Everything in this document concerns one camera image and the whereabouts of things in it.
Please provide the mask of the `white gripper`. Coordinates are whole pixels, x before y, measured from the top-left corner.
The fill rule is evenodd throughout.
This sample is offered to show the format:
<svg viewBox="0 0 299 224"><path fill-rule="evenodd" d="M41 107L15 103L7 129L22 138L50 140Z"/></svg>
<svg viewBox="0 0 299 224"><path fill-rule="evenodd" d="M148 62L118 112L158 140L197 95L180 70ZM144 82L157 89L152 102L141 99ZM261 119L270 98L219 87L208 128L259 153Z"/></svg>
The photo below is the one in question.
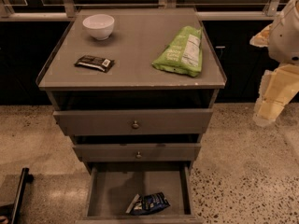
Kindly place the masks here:
<svg viewBox="0 0 299 224"><path fill-rule="evenodd" d="M299 66L282 63L262 76L253 121L260 127L274 123L292 98L299 92Z"/></svg>

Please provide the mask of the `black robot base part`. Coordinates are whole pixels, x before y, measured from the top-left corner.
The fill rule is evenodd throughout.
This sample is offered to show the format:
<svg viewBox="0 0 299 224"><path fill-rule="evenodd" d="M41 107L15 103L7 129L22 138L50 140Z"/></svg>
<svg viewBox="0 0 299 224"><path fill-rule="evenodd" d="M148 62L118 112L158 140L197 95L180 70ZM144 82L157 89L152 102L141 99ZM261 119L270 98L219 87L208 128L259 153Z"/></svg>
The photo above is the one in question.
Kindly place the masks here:
<svg viewBox="0 0 299 224"><path fill-rule="evenodd" d="M0 203L0 224L18 224L26 184L32 183L34 180L29 171L30 169L27 167L21 170L14 200L12 202Z"/></svg>

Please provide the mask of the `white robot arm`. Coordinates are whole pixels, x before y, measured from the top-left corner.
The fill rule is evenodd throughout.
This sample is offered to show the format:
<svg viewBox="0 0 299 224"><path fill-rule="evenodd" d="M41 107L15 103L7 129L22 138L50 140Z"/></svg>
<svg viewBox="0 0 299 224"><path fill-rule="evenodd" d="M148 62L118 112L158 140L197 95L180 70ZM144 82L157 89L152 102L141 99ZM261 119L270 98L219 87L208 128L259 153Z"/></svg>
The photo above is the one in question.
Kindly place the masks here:
<svg viewBox="0 0 299 224"><path fill-rule="evenodd" d="M299 0L290 0L249 43L267 47L269 57L279 62L274 71L264 71L254 106L253 120L264 127L274 123L299 92Z"/></svg>

